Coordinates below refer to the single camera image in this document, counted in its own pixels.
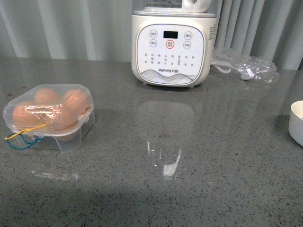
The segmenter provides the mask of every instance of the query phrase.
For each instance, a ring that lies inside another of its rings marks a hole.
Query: egg
[[[61,101],[60,95],[49,88],[42,88],[35,94],[36,105],[55,105]]]
[[[16,128],[33,128],[45,123],[43,115],[33,102],[21,102],[14,108],[13,121]]]
[[[74,126],[78,123],[77,116],[74,112],[63,107],[63,105],[56,105],[53,108],[52,114],[47,115],[47,122],[49,123],[49,128],[56,133],[63,133],[72,130]],[[66,136],[55,136],[59,141],[70,141],[78,134],[78,131],[75,131]]]
[[[64,96],[64,107],[72,110],[77,116],[84,115],[90,107],[87,94],[79,89],[69,90]]]

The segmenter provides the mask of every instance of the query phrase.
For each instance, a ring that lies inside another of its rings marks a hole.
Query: egg carton
[[[20,147],[39,138],[33,148],[67,151],[79,147],[95,123],[94,103],[82,85],[39,85],[10,101],[3,118],[13,133],[34,129],[16,137]]]

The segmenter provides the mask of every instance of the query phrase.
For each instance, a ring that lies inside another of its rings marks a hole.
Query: digital display
[[[178,39],[178,32],[164,31],[163,38]]]

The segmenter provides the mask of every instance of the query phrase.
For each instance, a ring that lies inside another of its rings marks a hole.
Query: yellow rubber band
[[[40,126],[31,128],[31,129],[24,129],[24,130],[21,130],[20,132],[17,132],[17,133],[14,134],[14,135],[11,135],[10,137],[5,137],[4,139],[5,139],[5,140],[10,140],[10,139],[12,139],[12,138],[14,138],[14,137],[16,137],[16,136],[18,136],[18,135],[20,135],[20,134],[23,134],[23,133],[25,133],[25,132],[29,132],[29,131],[33,131],[33,130],[37,130],[37,129],[43,128],[43,127],[45,127],[46,125],[47,125],[47,124],[43,124],[43,125],[40,125]]]

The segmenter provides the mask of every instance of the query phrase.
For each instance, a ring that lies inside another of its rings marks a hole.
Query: blender
[[[193,87],[206,79],[219,0],[133,0],[132,70],[144,84]]]

